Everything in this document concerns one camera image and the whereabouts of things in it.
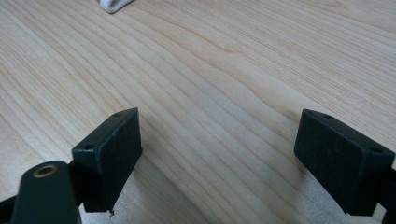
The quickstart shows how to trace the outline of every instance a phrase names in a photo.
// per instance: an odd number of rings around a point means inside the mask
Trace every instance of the black clamp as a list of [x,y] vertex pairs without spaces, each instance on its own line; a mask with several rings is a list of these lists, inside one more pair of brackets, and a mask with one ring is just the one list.
[[395,153],[329,115],[303,110],[296,157],[345,213],[372,216],[377,203],[396,223]]
[[19,193],[0,203],[0,223],[78,224],[78,207],[113,212],[142,154],[137,108],[116,113],[72,149],[73,160],[28,170]]

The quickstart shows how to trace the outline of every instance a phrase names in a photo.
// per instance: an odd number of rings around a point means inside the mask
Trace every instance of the light wood surface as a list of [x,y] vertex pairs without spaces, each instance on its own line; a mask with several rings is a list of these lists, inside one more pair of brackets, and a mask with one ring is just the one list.
[[0,1],[0,200],[109,115],[144,153],[83,223],[377,223],[344,215],[293,154],[303,108],[396,148],[396,2]]

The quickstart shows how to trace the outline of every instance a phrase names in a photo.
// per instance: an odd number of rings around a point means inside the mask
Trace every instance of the textured black surface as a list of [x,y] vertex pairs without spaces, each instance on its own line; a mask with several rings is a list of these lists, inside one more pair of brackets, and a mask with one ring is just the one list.
[[85,210],[112,211],[142,154],[137,108],[110,116],[72,153]]
[[[35,170],[49,164],[56,167],[53,174],[39,178],[34,177]],[[28,170],[22,176],[12,223],[79,223],[78,210],[66,163],[63,161],[44,162]]]
[[396,223],[396,171],[393,169],[388,171],[383,181],[378,202],[387,209],[388,219],[393,219],[393,223]]
[[14,209],[15,201],[17,200],[17,196],[13,196],[8,198],[2,202],[0,202],[0,223],[7,224],[11,222],[12,212]]
[[371,216],[394,153],[328,115],[304,110],[296,157],[345,213]]

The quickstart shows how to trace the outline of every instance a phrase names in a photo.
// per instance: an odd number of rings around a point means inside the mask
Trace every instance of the hole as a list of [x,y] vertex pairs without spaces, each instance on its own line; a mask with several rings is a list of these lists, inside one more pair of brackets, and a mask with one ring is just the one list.
[[382,149],[378,147],[370,147],[370,150],[372,150],[375,153],[382,153]]
[[88,150],[88,149],[93,149],[94,147],[95,147],[95,145],[89,144],[89,145],[85,146],[84,149]]
[[40,178],[40,177],[44,177],[47,175],[52,175],[53,173],[56,172],[57,169],[58,169],[57,166],[53,165],[53,164],[42,166],[35,170],[35,172],[33,173],[33,176]]

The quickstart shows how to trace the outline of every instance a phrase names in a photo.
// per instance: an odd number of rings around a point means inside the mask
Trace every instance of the black plastic bracket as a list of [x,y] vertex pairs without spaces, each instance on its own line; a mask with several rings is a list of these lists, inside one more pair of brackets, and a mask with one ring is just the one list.
[[106,119],[72,149],[74,160],[48,161],[21,178],[19,194],[0,202],[2,223],[80,223],[87,212],[113,211],[142,154],[138,109]]
[[305,109],[294,153],[345,213],[371,216],[377,203],[394,212],[395,153],[376,141],[338,119]]

